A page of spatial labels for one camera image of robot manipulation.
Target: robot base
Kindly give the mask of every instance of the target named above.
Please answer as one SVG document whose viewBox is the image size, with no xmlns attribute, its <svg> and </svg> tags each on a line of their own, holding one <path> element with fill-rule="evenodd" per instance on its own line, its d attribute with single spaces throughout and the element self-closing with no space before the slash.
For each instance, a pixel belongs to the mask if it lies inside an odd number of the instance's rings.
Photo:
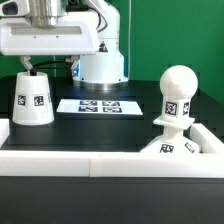
<svg viewBox="0 0 224 224">
<path fill-rule="evenodd" d="M 73 79 L 73 85 L 92 90 L 115 90 L 120 88 L 126 88 L 128 86 L 128 80 L 118 83 L 90 83 L 85 81 L 78 81 Z"/>
</svg>

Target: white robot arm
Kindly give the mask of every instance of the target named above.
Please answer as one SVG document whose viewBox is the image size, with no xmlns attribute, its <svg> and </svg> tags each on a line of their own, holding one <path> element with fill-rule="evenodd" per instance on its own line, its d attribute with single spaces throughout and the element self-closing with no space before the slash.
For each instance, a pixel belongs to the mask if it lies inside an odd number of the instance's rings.
<svg viewBox="0 0 224 224">
<path fill-rule="evenodd" d="M 114 89 L 127 84 L 119 52 L 120 15 L 104 0 L 10 0 L 0 4 L 3 55 L 78 55 L 74 85 Z"/>
<path fill-rule="evenodd" d="M 99 47 L 97 14 L 66 12 L 61 0 L 10 0 L 0 16 L 3 55 L 94 54 Z"/>
</svg>

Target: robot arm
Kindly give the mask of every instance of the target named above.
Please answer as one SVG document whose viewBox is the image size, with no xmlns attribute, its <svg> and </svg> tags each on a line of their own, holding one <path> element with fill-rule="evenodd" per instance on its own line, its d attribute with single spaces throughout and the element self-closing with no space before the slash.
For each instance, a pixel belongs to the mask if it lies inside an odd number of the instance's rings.
<svg viewBox="0 0 224 224">
<path fill-rule="evenodd" d="M 1 53 L 19 56 L 96 53 L 97 13 L 67 12 L 65 7 L 61 0 L 10 0 L 0 4 Z"/>
</svg>

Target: white plastic block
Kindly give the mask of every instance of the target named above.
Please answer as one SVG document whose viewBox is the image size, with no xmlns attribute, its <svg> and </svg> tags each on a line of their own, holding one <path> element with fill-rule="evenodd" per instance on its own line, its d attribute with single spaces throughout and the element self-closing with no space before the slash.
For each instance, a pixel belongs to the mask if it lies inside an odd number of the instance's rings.
<svg viewBox="0 0 224 224">
<path fill-rule="evenodd" d="M 223 178 L 224 157 L 143 153 L 101 154 L 90 160 L 90 177 Z"/>
<path fill-rule="evenodd" d="M 9 119 L 0 119 L 0 148 L 9 136 Z"/>
<path fill-rule="evenodd" d="M 88 152 L 0 151 L 0 176 L 89 177 Z"/>
<path fill-rule="evenodd" d="M 192 124 L 190 138 L 201 146 L 203 153 L 224 154 L 224 144 L 203 124 Z"/>
</svg>

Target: green backdrop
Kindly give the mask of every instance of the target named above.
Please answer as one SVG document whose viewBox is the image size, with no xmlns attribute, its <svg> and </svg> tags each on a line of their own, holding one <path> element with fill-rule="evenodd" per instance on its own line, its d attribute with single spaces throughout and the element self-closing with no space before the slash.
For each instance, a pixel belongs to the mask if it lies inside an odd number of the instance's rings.
<svg viewBox="0 0 224 224">
<path fill-rule="evenodd" d="M 127 59 L 129 0 L 107 2 L 121 14 L 120 51 Z M 132 0 L 130 79 L 159 80 L 168 67 L 187 65 L 200 89 L 224 105 L 223 9 L 222 0 Z M 0 57 L 1 77 L 21 69 L 18 57 Z"/>
</svg>

